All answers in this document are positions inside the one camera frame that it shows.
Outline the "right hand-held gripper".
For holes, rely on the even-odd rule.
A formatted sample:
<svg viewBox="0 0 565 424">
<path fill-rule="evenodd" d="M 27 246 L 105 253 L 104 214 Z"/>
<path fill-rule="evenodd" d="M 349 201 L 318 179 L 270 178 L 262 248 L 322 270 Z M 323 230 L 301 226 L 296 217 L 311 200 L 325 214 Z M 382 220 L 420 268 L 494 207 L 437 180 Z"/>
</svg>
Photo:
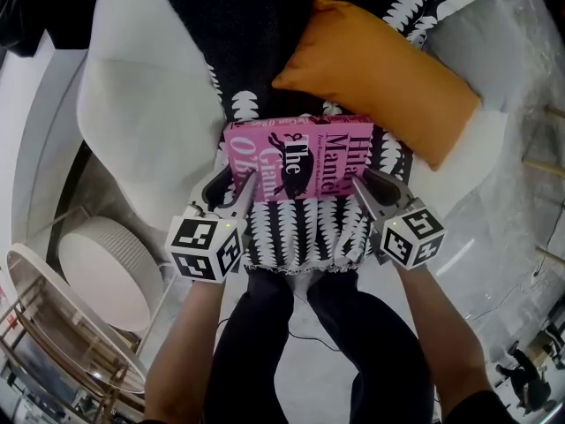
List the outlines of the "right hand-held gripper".
<svg viewBox="0 0 565 424">
<path fill-rule="evenodd" d="M 425 265 L 441 250 L 446 229 L 435 211 L 420 198 L 404 193 L 404 183 L 379 170 L 366 169 L 353 179 L 359 205 L 372 218 L 387 216 L 376 235 L 376 253 L 404 268 Z"/>
</svg>

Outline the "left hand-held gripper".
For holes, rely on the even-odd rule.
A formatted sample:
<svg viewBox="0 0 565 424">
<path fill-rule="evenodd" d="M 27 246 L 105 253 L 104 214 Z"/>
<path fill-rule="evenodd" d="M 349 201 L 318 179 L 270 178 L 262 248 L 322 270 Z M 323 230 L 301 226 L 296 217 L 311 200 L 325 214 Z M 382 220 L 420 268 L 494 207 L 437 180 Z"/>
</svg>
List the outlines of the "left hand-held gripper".
<svg viewBox="0 0 565 424">
<path fill-rule="evenodd" d="M 206 175 L 190 194 L 181 216 L 172 218 L 165 251 L 180 276 L 221 284 L 236 272 L 244 254 L 246 215 L 253 204 L 257 172 L 245 178 L 234 198 L 224 202 L 234 185 L 229 165 Z"/>
</svg>

